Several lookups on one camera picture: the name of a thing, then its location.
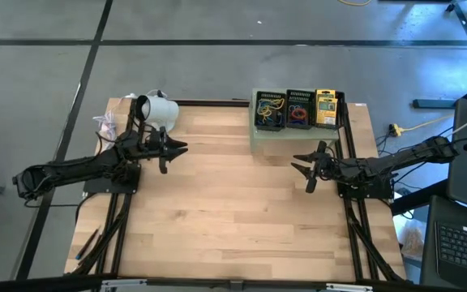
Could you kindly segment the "black overhead frame bar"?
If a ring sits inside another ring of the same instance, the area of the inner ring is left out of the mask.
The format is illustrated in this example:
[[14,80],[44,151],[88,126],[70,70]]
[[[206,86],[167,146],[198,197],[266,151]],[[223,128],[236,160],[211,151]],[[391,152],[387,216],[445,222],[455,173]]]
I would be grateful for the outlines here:
[[277,288],[297,290],[342,290],[345,292],[467,292],[467,289],[422,286],[409,281],[262,281],[184,278],[116,278],[113,274],[65,275],[60,277],[0,281],[0,292],[80,292],[123,286],[189,286],[244,290]]

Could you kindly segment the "black diagonal frame brace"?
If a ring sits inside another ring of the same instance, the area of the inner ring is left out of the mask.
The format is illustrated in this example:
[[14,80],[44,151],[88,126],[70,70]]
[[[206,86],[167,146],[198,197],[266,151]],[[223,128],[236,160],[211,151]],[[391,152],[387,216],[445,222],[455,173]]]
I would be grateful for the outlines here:
[[111,239],[118,231],[119,226],[122,223],[123,215],[121,209],[110,227],[102,234],[100,240],[96,242],[94,248],[88,253],[88,255],[82,260],[82,262],[71,272],[75,275],[88,274],[92,267],[95,265],[100,256],[104,254],[104,250],[109,245]]
[[352,209],[349,210],[348,216],[349,225],[351,229],[357,234],[359,239],[362,241],[364,247],[366,248],[366,251],[370,254],[370,257],[373,259],[373,261],[375,262],[379,270],[382,272],[382,274],[385,276],[386,280],[394,282],[405,282],[405,279],[401,278],[398,274],[396,274],[392,267],[381,256],[372,240],[366,235],[365,230],[359,223]]

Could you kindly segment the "crumpled brown paper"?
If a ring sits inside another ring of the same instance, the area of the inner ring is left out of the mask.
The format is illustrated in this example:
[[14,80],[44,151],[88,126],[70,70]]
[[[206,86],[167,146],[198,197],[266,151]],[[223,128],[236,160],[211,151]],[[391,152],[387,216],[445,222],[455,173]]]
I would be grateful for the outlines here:
[[401,253],[410,259],[421,259],[424,249],[424,233],[419,227],[405,227],[401,231]]

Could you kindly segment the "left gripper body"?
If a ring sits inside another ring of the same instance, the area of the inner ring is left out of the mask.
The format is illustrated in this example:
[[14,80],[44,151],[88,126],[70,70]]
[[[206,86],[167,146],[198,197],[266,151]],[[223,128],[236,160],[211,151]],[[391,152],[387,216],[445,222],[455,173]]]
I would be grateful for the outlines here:
[[157,158],[159,161],[159,170],[162,174],[167,174],[168,169],[166,166],[168,150],[165,146],[167,132],[165,127],[160,127],[157,130],[151,127],[146,131],[144,126],[138,129],[139,142],[136,145],[136,160],[153,159]]

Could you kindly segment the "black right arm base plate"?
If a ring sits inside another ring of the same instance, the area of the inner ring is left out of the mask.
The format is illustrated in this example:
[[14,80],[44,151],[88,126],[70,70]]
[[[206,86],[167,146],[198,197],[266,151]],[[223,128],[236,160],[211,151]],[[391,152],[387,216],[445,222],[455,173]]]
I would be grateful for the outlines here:
[[394,197],[391,181],[381,181],[379,178],[376,178],[371,182],[365,182],[356,187],[338,182],[337,187],[339,193],[343,197],[348,197],[350,199],[391,200]]

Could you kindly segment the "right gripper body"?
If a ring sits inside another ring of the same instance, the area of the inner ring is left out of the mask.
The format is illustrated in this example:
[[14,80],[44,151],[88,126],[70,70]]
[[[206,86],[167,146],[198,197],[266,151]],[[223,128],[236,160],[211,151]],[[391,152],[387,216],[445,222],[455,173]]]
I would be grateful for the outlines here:
[[324,181],[335,179],[339,166],[334,157],[328,153],[329,149],[326,142],[319,141],[317,149],[314,151],[317,153],[317,160],[311,162],[310,167],[315,172],[315,178],[307,180],[307,193],[312,193],[315,190],[318,178]]

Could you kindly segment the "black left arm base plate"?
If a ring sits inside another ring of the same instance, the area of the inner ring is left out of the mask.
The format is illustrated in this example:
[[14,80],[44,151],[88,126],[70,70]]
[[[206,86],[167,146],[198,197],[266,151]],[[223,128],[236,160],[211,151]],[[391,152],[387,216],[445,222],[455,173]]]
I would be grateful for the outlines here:
[[90,178],[84,182],[84,192],[87,193],[135,193],[139,185],[141,166],[124,162],[115,166],[102,177]]

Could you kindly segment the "yellow cable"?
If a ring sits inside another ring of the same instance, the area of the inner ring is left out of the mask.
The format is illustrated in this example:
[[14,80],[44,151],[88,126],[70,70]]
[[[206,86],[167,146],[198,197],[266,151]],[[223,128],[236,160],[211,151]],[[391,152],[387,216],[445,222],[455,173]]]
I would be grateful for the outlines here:
[[272,110],[272,114],[274,111],[280,110],[284,105],[284,99],[260,99],[257,105],[259,106],[268,106]]

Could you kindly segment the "black table frame rail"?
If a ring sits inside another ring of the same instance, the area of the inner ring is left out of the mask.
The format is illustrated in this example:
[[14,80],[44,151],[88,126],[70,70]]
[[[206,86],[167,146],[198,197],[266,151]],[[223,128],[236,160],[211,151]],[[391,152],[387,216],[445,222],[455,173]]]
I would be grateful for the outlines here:
[[94,263],[89,272],[94,272],[95,274],[105,273],[105,262],[109,245],[113,241],[113,238],[117,237],[114,244],[114,255],[111,260],[110,273],[118,273],[131,197],[132,193],[113,193],[110,195],[105,225],[95,242],[92,257]]
[[246,108],[250,105],[248,100],[232,99],[232,100],[190,100],[190,99],[175,99],[180,106],[203,106],[203,107],[240,107]]
[[[345,96],[343,94],[342,113],[341,113],[341,126],[338,129],[339,140],[335,143],[336,158],[337,159],[343,159],[344,158],[344,152],[343,152],[344,142],[342,141],[342,139],[346,137],[346,134],[342,131],[342,127],[344,126],[344,103],[345,103],[344,98],[345,98]],[[352,207],[353,207],[352,201],[348,197],[343,197],[339,192],[338,192],[338,195],[343,200],[343,206],[344,206],[344,213],[345,213],[345,219],[346,219],[347,230],[348,230],[350,255],[351,255],[352,264],[353,264],[354,277],[355,277],[355,280],[360,280],[360,279],[363,278],[363,271],[362,271],[362,263],[361,263],[361,258],[360,258],[360,252],[359,252],[359,249],[358,249],[358,239],[357,239],[357,235],[354,233],[354,231],[351,229],[351,227],[349,225],[349,216],[348,216],[349,210],[352,209]]]
[[115,249],[114,249],[114,257],[113,257],[113,261],[111,264],[111,273],[114,273],[115,275],[118,274],[121,259],[122,259],[122,249],[123,249],[124,242],[125,242],[126,227],[127,227],[128,216],[129,216],[129,212],[131,208],[132,196],[133,196],[132,193],[125,194],[124,200],[122,203],[121,214],[123,215],[123,219],[118,229],[118,235],[117,235],[117,240],[116,240]]

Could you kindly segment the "black laptop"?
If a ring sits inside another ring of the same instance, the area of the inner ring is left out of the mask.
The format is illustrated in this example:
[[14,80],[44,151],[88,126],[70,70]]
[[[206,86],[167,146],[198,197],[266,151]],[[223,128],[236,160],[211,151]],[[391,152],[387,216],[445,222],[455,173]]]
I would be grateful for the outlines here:
[[439,196],[430,199],[420,283],[467,290],[467,208]]

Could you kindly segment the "green perforated metal shelf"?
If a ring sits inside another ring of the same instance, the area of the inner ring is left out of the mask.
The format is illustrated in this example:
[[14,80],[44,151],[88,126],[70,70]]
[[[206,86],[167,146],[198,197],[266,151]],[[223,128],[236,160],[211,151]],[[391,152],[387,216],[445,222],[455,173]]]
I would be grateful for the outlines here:
[[[251,151],[257,155],[264,156],[286,156],[291,157],[296,154],[313,152],[317,149],[320,140],[327,143],[329,147],[333,147],[334,143],[339,140],[338,129],[324,129],[315,125],[309,130],[289,128],[286,126],[281,131],[263,131],[259,130],[254,125],[255,113],[255,95],[258,91],[265,92],[282,92],[286,95],[285,88],[255,88],[252,90],[252,97],[249,105],[249,134]],[[315,93],[313,89],[296,89],[302,91],[310,91]]]

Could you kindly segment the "black pen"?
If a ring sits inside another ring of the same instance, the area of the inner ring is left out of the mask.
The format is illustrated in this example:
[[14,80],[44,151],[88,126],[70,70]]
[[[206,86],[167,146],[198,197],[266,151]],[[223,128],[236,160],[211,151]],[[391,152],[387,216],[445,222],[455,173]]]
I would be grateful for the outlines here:
[[75,258],[77,260],[81,260],[82,257],[84,256],[86,250],[89,248],[90,244],[92,243],[93,239],[96,237],[96,235],[99,232],[99,228],[96,228],[91,235],[88,237],[87,241],[84,243],[84,245],[80,248],[79,252],[76,254]]

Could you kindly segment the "black slotted plastic basket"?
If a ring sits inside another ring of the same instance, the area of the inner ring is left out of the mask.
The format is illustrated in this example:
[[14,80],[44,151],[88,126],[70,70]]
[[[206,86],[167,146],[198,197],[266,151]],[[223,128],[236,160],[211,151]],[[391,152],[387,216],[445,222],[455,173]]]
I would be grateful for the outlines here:
[[[289,128],[297,128],[303,130],[309,130],[314,126],[315,120],[315,94],[310,91],[302,91],[296,89],[288,89],[286,91],[286,126]],[[307,124],[299,125],[291,123],[292,118],[290,115],[289,107],[291,105],[300,105],[307,111]]]
[[[285,102],[284,102],[284,105],[281,109],[279,109],[278,111],[274,111],[272,116],[274,117],[275,119],[275,116],[277,113],[281,113],[282,114],[282,118],[283,118],[283,121],[282,121],[282,124],[276,124],[274,127],[269,127],[268,125],[265,125],[263,123],[259,123],[257,121],[257,117],[256,117],[256,108],[257,108],[257,105],[258,105],[258,102],[260,99],[284,99]],[[255,113],[254,113],[254,118],[255,118],[255,121],[254,121],[254,125],[257,129],[259,130],[263,130],[263,131],[281,131],[285,128],[285,122],[286,122],[286,95],[282,92],[265,92],[265,91],[258,91],[255,95]]]
[[341,92],[336,91],[336,99],[337,99],[337,114],[336,114],[336,124],[333,125],[317,125],[316,124],[316,95],[315,95],[315,120],[314,120],[314,125],[319,128],[324,128],[324,129],[332,129],[336,130],[341,126],[341,113],[342,113],[342,101],[343,101],[343,94]]

